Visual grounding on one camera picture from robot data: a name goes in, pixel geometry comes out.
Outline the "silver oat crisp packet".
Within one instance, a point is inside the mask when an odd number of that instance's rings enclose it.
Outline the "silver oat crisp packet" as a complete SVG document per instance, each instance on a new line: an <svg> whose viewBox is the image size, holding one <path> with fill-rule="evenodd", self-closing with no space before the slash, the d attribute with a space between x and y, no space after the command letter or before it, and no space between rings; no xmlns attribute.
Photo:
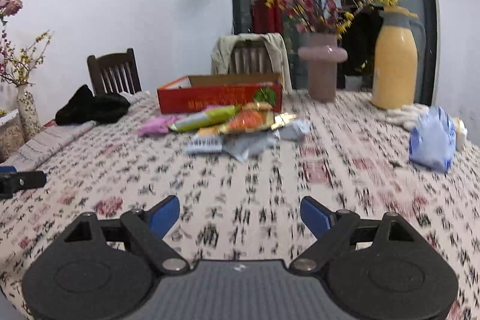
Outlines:
<svg viewBox="0 0 480 320"><path fill-rule="evenodd" d="M193 136L185 146L186 154L219 154L223 149L223 138L218 135Z"/></svg>

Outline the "pink snack packet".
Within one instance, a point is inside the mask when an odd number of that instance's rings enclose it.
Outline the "pink snack packet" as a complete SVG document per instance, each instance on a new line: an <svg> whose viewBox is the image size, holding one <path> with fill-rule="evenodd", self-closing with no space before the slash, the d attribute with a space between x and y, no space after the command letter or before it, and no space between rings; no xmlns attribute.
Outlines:
<svg viewBox="0 0 480 320"><path fill-rule="evenodd" d="M159 115L143 124L137 134L140 137L168 134L170 132L169 127L180 119L182 119L181 115Z"/></svg>

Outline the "silver grey snack packet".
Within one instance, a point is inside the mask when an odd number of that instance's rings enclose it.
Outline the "silver grey snack packet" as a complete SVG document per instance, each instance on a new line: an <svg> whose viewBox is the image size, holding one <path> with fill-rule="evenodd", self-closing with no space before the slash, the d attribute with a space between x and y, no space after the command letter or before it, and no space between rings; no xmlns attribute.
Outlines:
<svg viewBox="0 0 480 320"><path fill-rule="evenodd" d="M278 138L272 132L255 132L232 136L224 141L222 151L240 163L256 157L266 149L272 149Z"/></svg>

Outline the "green white long snack packet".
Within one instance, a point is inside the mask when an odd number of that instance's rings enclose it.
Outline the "green white long snack packet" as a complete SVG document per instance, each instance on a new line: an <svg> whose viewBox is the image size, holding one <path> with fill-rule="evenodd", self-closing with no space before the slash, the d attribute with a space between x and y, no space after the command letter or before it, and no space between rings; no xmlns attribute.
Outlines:
<svg viewBox="0 0 480 320"><path fill-rule="evenodd" d="M199 130L202 127L211 127L223 124L232 118L239 111L240 106L219 106L204 110L185 118L178 119L168 128L174 132L190 132Z"/></svg>

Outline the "orange gold snack packet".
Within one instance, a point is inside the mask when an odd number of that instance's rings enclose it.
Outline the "orange gold snack packet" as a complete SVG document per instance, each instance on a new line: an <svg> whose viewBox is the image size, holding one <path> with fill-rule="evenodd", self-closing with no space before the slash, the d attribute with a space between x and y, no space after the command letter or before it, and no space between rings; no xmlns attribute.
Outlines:
<svg viewBox="0 0 480 320"><path fill-rule="evenodd" d="M222 135L262 132L278 130L296 119L295 114L276 114L267 102L251 102L244 105L236 115L225 124L221 124L218 132Z"/></svg>

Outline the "clear storage container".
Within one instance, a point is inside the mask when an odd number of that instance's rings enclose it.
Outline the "clear storage container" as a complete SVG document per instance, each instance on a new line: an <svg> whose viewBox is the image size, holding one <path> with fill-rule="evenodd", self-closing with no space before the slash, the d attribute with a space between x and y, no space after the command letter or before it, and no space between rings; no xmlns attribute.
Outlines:
<svg viewBox="0 0 480 320"><path fill-rule="evenodd" d="M5 162L25 142L24 129L17 109L1 117L0 160Z"/></svg>

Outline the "small speckled vase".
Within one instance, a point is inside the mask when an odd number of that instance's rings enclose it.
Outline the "small speckled vase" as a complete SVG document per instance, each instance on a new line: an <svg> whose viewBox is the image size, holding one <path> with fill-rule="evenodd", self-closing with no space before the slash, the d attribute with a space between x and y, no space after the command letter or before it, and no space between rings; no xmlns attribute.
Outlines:
<svg viewBox="0 0 480 320"><path fill-rule="evenodd" d="M17 108L26 140L31 140L41 132L41 124L32 93L27 85L18 87Z"/></svg>

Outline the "folded patterned blanket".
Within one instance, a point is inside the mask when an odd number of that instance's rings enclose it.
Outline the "folded patterned blanket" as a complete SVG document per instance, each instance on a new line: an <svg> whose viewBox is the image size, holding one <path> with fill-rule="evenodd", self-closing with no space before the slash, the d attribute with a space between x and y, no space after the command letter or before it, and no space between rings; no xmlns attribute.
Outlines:
<svg viewBox="0 0 480 320"><path fill-rule="evenodd" d="M132 119L134 113L142 106L150 107L156 104L156 99L149 92L120 93L120 96L128 101L130 107L127 113L116 122L118 125ZM115 124L88 121L84 124L47 127L1 163L1 171L6 171L7 167L14 167L16 171L34 171L88 132L96 128L111 131L115 126Z"/></svg>

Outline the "calligraphy tablecloth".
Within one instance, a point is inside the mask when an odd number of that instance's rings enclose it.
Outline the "calligraphy tablecloth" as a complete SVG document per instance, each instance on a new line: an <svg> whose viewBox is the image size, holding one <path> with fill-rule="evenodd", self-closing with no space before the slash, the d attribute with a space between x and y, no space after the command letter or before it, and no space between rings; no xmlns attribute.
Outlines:
<svg viewBox="0 0 480 320"><path fill-rule="evenodd" d="M408 161L408 132L383 121L366 93L339 93L330 104L304 92L283 99L307 119L299 143L281 141L240 163L225 155L190 156L187 134L140 137L156 104L111 131L96 128L38 167L45 187L1 203L1 292L28 313L21 293L26 269L83 212L117 218L168 195L181 202L167 242L190 261L292 261L313 241L299 202L312 196L332 210L364 218L397 212L456 272L451 319L479 317L479 148L466 142L445 174Z"/></svg>

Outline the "blue white plastic bag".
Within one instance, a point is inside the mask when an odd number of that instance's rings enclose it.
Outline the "blue white plastic bag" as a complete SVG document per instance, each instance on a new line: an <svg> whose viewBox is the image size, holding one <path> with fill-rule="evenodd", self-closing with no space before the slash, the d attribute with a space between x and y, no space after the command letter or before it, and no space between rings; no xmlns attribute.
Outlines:
<svg viewBox="0 0 480 320"><path fill-rule="evenodd" d="M421 115L410 133L408 158L411 163L447 173L456 152L456 127L439 106Z"/></svg>

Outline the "white work gloves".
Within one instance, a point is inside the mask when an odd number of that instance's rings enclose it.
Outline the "white work gloves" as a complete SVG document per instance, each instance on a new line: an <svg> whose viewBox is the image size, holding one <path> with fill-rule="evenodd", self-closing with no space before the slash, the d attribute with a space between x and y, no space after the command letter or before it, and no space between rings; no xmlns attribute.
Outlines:
<svg viewBox="0 0 480 320"><path fill-rule="evenodd" d="M422 104L403 105L400 109L387 110L383 121L411 132L418 123L419 118L422 115L426 115L429 111L430 107Z"/></svg>

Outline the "red cardboard snack box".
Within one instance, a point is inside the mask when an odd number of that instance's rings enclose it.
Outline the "red cardboard snack box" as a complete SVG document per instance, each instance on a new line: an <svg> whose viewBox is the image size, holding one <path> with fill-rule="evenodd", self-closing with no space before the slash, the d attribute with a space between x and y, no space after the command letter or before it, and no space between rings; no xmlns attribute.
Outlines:
<svg viewBox="0 0 480 320"><path fill-rule="evenodd" d="M157 89L163 114L188 114L208 106L266 102L281 110L282 79L278 73L183 76Z"/></svg>

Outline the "dark wooden chair left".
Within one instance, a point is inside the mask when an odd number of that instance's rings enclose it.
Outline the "dark wooden chair left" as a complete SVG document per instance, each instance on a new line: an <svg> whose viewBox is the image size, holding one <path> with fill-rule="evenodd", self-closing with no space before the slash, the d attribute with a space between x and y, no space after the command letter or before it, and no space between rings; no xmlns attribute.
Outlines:
<svg viewBox="0 0 480 320"><path fill-rule="evenodd" d="M123 53L90 55L87 60L94 95L104 93L138 93L142 90L132 48Z"/></svg>

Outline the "dried pink roses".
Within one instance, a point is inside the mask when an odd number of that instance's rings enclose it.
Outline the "dried pink roses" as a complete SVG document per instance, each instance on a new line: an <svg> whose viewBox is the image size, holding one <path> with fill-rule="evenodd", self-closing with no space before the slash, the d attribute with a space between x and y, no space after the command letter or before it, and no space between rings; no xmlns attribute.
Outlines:
<svg viewBox="0 0 480 320"><path fill-rule="evenodd" d="M7 19L16 15L23 8L21 0L0 0L0 20L3 25L7 24Z"/></svg>

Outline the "wooden chair with jacket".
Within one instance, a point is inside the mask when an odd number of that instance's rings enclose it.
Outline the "wooden chair with jacket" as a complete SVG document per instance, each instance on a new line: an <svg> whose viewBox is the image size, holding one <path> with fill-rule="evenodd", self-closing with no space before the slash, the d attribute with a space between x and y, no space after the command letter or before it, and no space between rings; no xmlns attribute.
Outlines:
<svg viewBox="0 0 480 320"><path fill-rule="evenodd" d="M272 73L271 59L262 40L237 42L229 63L229 74Z"/></svg>

